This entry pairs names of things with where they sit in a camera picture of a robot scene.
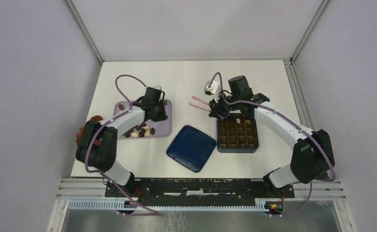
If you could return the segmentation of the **pink tongs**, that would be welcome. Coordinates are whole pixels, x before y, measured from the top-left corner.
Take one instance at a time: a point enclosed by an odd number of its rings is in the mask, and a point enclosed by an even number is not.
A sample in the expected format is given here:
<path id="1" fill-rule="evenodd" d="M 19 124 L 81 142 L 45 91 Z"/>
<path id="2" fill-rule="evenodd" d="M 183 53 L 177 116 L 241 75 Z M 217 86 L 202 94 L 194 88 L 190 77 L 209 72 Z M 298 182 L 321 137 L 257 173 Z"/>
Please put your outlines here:
<path id="1" fill-rule="evenodd" d="M 191 107 L 194 107 L 194 108 L 206 111 L 206 112 L 210 112 L 210 107 L 209 107 L 208 102 L 206 102 L 206 101 L 204 101 L 204 100 L 202 100 L 202 99 L 200 99 L 196 96 L 192 96 L 192 101 L 189 102 L 189 105 Z"/>

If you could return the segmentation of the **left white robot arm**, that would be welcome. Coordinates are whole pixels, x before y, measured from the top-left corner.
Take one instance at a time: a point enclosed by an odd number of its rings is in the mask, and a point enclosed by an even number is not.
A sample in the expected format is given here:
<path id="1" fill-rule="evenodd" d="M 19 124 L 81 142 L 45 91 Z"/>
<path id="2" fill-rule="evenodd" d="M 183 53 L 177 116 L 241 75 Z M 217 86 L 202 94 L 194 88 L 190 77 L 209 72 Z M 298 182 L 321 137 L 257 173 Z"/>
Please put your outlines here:
<path id="1" fill-rule="evenodd" d="M 147 87 L 145 94 L 127 103 L 127 109 L 113 118 L 88 121 L 84 125 L 76 150 L 76 159 L 88 173 L 97 171 L 117 183 L 117 191 L 124 197 L 135 192 L 134 175 L 117 160 L 117 141 L 135 126 L 147 121 L 168 120 L 165 93 L 160 87 Z"/>

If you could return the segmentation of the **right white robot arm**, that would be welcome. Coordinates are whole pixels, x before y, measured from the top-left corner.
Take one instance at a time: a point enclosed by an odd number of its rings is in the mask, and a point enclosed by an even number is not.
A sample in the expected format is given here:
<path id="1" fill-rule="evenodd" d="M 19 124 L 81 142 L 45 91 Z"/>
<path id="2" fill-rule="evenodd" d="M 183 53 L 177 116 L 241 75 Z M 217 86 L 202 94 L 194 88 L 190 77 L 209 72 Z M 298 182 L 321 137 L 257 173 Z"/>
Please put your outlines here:
<path id="1" fill-rule="evenodd" d="M 289 184 L 320 180 L 326 172 L 331 173 L 329 182 L 336 179 L 332 144 L 325 130 L 315 131 L 296 123 L 267 96 L 253 93 L 243 75 L 229 79 L 228 84 L 230 91 L 224 90 L 221 80 L 211 78 L 206 83 L 204 92 L 213 97 L 209 102 L 209 117 L 226 119 L 232 111 L 239 110 L 271 129 L 293 150 L 290 164 L 264 176 L 262 190 L 266 196 L 277 196 Z"/>

